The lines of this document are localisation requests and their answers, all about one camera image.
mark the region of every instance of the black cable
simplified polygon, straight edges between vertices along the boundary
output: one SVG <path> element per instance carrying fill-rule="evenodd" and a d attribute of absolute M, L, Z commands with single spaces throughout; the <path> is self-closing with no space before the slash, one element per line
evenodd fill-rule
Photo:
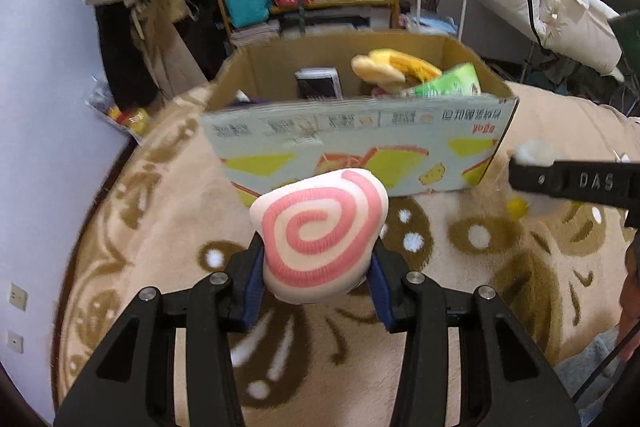
<path fill-rule="evenodd" d="M 594 380 L 598 378 L 600 373 L 602 373 L 606 369 L 607 365 L 609 365 L 612 362 L 612 360 L 617 357 L 618 353 L 625 348 L 626 344 L 631 342 L 633 337 L 636 336 L 636 334 L 638 334 L 639 331 L 640 331 L 640 321 L 638 321 L 638 323 L 632 328 L 632 330 L 626 334 L 626 337 L 622 339 L 622 341 L 613 349 L 613 351 L 609 353 L 609 356 L 606 359 L 604 359 L 598 367 L 596 367 L 593 373 L 589 375 L 589 378 L 587 378 L 584 384 L 582 384 L 580 389 L 576 391 L 576 393 L 572 397 L 572 400 L 574 403 L 577 403 L 578 400 L 580 400 L 580 397 L 582 397 L 584 392 L 591 386 Z"/>

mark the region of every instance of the pink spiral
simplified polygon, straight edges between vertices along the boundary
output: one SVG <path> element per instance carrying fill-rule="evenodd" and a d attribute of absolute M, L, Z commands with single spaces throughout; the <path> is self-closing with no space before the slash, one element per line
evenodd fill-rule
<path fill-rule="evenodd" d="M 350 270 L 362 257 L 363 245 L 377 233 L 376 227 L 382 212 L 382 201 L 376 187 L 369 179 L 356 171 L 346 170 L 341 177 L 362 191 L 367 200 L 367 219 L 363 227 L 330 263 L 316 269 L 302 271 L 287 266 L 276 245 L 276 220 L 284 210 L 303 201 L 334 200 L 340 204 L 338 223 L 328 233 L 312 241 L 300 237 L 300 229 L 312 221 L 326 221 L 325 210 L 303 210 L 293 216 L 286 226 L 287 246 L 300 255 L 320 255 L 335 247 L 353 227 L 357 213 L 356 200 L 349 191 L 336 187 L 303 188 L 283 196 L 267 208 L 262 218 L 262 237 L 265 245 L 265 260 L 271 274 L 282 283 L 309 288 L 331 282 Z"/>

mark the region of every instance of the cardboard box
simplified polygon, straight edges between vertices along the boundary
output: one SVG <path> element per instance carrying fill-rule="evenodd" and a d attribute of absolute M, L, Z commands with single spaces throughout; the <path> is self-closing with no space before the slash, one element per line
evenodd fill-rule
<path fill-rule="evenodd" d="M 370 98 L 351 58 L 392 48 L 441 70 L 471 62 L 489 96 Z M 295 72 L 336 68 L 345 100 L 300 102 Z M 220 70 L 202 126 L 245 204 L 290 182 L 346 167 L 382 181 L 389 196 L 476 185 L 518 99 L 470 49 L 441 36 L 344 33 L 276 40 L 238 50 Z M 271 103 L 221 110 L 236 91 Z"/>

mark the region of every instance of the blue gripper pad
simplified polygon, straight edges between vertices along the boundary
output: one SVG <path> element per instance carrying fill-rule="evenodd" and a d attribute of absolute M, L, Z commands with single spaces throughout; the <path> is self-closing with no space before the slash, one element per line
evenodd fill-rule
<path fill-rule="evenodd" d="M 242 327 L 245 331 L 251 330 L 258 321 L 262 295 L 264 293 L 264 281 L 262 280 L 262 263 L 264 261 L 264 247 L 260 247 L 255 255 L 255 262 L 251 268 L 249 279 L 244 288 L 244 311 L 242 313 Z"/>
<path fill-rule="evenodd" d="M 396 327 L 396 320 L 391 311 L 391 290 L 375 252 L 371 255 L 367 283 L 369 283 L 369 292 L 378 320 L 385 325 L 387 331 L 393 331 Z"/>

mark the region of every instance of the pink swirl toy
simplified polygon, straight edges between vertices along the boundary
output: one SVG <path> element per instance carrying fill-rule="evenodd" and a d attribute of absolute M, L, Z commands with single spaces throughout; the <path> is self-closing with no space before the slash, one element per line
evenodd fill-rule
<path fill-rule="evenodd" d="M 347 293 L 366 275 L 388 211 L 369 171 L 342 169 L 269 192 L 249 216 L 264 242 L 264 283 L 280 300 L 311 303 Z"/>

